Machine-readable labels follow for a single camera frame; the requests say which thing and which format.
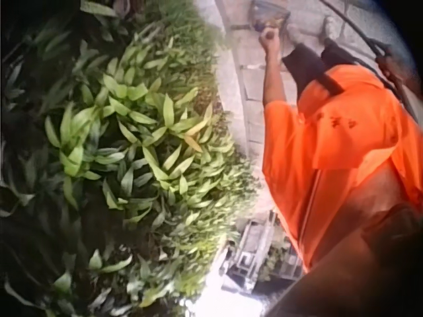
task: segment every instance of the white sneaker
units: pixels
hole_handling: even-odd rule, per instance
[[[286,26],[286,34],[294,46],[304,42],[303,35],[299,31],[298,26],[294,23],[288,23]]]
[[[327,16],[323,22],[323,31],[321,34],[321,41],[324,42],[327,38],[335,41],[338,37],[338,32],[336,29],[335,18]]]

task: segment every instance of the man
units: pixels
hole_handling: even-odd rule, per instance
[[[390,316],[404,283],[422,277],[422,132],[378,76],[334,42],[332,18],[321,57],[295,25],[287,32],[295,49],[282,61],[297,83],[297,113],[285,101],[280,39],[272,29],[260,37],[263,173],[309,273],[268,316]]]

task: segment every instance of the orange shirt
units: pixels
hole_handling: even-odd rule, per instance
[[[263,173],[306,271],[348,193],[387,160],[409,202],[423,210],[420,128],[366,68],[340,65],[327,75],[342,94],[331,97],[313,81],[301,95],[298,113],[284,101],[271,102],[264,111]]]

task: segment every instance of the foliage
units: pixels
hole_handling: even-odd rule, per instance
[[[276,264],[284,260],[284,256],[287,250],[275,246],[271,246],[268,252],[268,256],[264,261],[260,271],[258,273],[258,281],[270,281],[271,274],[275,270]]]
[[[4,64],[5,289],[48,316],[178,309],[255,193],[215,109],[213,31],[189,0],[144,11],[82,35],[82,13],[56,16]]]

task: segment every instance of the stone tile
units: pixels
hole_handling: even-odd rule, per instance
[[[291,16],[290,21],[296,23],[298,28],[308,35],[318,36],[321,34],[323,29],[323,21],[326,17],[326,14],[318,11],[306,11],[303,9],[290,9]],[[336,29],[339,30],[339,33],[342,29],[344,21],[333,14],[335,19]]]
[[[253,124],[249,125],[249,141],[264,144],[264,124]]]
[[[260,101],[245,102],[245,117],[249,123],[264,125],[264,107]]]
[[[251,0],[220,0],[229,25],[249,24]]]
[[[397,28],[381,11],[369,12],[355,6],[349,6],[347,15],[358,25],[359,28],[363,30],[367,36],[387,44],[392,44],[397,53],[399,53],[409,63],[412,63],[411,55],[408,52],[403,39],[399,35]],[[342,39],[345,42],[360,48],[364,52],[369,53],[372,56],[374,55],[360,36],[351,28],[351,26],[345,26]]]
[[[264,65],[265,54],[253,30],[235,30],[231,33],[232,47],[237,52],[239,65]]]
[[[258,197],[254,205],[254,213],[263,213],[275,208],[275,203],[270,195],[267,185],[257,192]]]
[[[335,8],[344,12],[345,2],[343,0],[328,0]],[[324,15],[332,15],[333,11],[319,0],[288,0],[288,10],[299,9],[306,11],[315,11]]]
[[[249,141],[250,159],[255,166],[259,167],[260,172],[261,172],[261,167],[263,165],[263,152],[264,152],[263,144]]]
[[[244,89],[248,100],[261,101],[263,99],[263,69],[242,69]]]

